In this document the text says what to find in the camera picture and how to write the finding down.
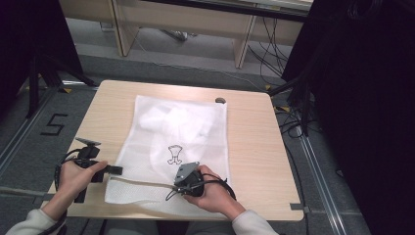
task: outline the gray floor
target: gray floor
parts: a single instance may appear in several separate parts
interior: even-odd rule
[[[97,81],[119,79],[257,92],[264,92],[266,84],[275,87],[284,83],[271,70],[265,67],[261,70],[260,62],[251,53],[247,54],[243,68],[235,69],[232,40],[228,38],[197,35],[183,43],[157,29],[141,28],[128,57],[122,58],[117,53],[113,32],[103,32],[99,23],[78,20],[68,20],[68,23],[85,74]],[[251,46],[257,53],[263,53],[258,43],[252,42]],[[288,56],[291,48],[282,46],[281,50]],[[63,79],[72,77],[63,73]],[[46,192],[53,179],[54,165],[68,149],[94,95],[95,91],[85,87],[75,87],[70,94],[56,93],[29,131],[7,170],[0,175],[0,186]],[[277,95],[272,102],[275,106],[286,106],[287,96],[288,93]],[[26,103],[27,90],[24,90],[17,97],[14,107],[0,120],[1,150],[5,149],[24,121]],[[54,131],[53,127],[46,126],[53,114],[68,115],[57,119],[65,125],[61,134],[40,135],[41,132]],[[277,115],[277,118],[280,125],[291,120],[287,115]],[[370,234],[346,183],[336,174],[337,164],[326,144],[324,133],[316,122],[311,123],[310,127],[309,139],[342,217],[346,234]],[[293,154],[294,162],[290,159],[293,174],[299,192],[302,190],[304,193],[305,205],[310,208],[310,213],[307,214],[308,225],[305,220],[271,221],[271,225],[277,232],[285,234],[306,234],[306,227],[309,234],[336,234],[300,140],[287,133],[283,138]],[[300,178],[295,173],[294,164]],[[0,233],[23,220],[28,211],[40,207],[34,203],[33,196],[1,193],[0,197]],[[69,234],[78,234],[85,221],[84,218],[71,218]],[[84,234],[98,234],[101,223],[100,219],[91,219]]]

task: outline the white towel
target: white towel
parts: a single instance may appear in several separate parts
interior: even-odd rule
[[[130,133],[115,165],[106,202],[136,204],[146,210],[184,216],[217,217],[176,195],[169,201],[180,165],[200,162],[230,184],[226,104],[137,96]]]

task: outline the white sleeve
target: white sleeve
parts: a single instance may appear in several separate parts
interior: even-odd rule
[[[39,234],[55,225],[55,223],[57,221],[50,218],[43,210],[37,209],[30,211],[26,220],[13,226],[6,235]]]
[[[278,235],[264,218],[250,210],[239,214],[238,217],[232,221],[232,227],[237,235]]]

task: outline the hand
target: hand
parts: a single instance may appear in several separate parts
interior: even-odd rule
[[[62,165],[58,192],[42,210],[54,220],[58,220],[77,195],[88,186],[92,176],[107,166],[107,162],[98,162],[88,168],[82,168],[69,161]]]
[[[220,178],[219,175],[211,171],[211,169],[205,165],[200,165],[198,170],[204,175],[204,180],[217,180],[217,178],[207,174],[212,174]],[[217,183],[205,184],[205,192],[201,197],[192,197],[189,195],[184,195],[183,197],[189,203],[194,204],[201,209],[208,212],[220,212],[230,220],[235,219],[239,214],[245,211],[245,208],[235,201],[223,186]]]

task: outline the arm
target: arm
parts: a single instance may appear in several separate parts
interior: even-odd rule
[[[199,166],[202,174],[219,175],[212,172],[207,166]],[[204,175],[204,180],[215,178]],[[247,211],[239,202],[235,201],[221,185],[205,184],[205,192],[201,197],[183,196],[189,203],[208,212],[220,212],[230,220],[236,234],[277,234],[269,223],[254,211]]]
[[[92,176],[106,166],[107,162],[99,162],[86,169],[71,161],[63,164],[60,188],[52,200],[42,209],[31,211],[25,221],[13,226],[7,234],[38,234],[53,226],[77,195],[88,186]]]

